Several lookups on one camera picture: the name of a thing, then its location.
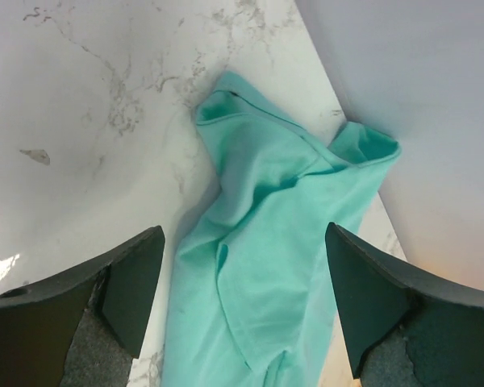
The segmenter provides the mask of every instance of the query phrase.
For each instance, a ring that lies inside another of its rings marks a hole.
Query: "mint green fabric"
[[[234,73],[196,125],[222,190],[175,257],[162,386],[316,386],[336,314],[324,232],[358,231],[399,145],[348,123],[325,148]]]

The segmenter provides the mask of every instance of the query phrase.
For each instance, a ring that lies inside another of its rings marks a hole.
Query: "marble countertop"
[[[345,120],[292,0],[0,2],[0,293],[160,224],[131,387],[159,385],[173,254],[218,189],[192,114],[225,69],[326,144]],[[401,252],[379,198],[362,234]]]

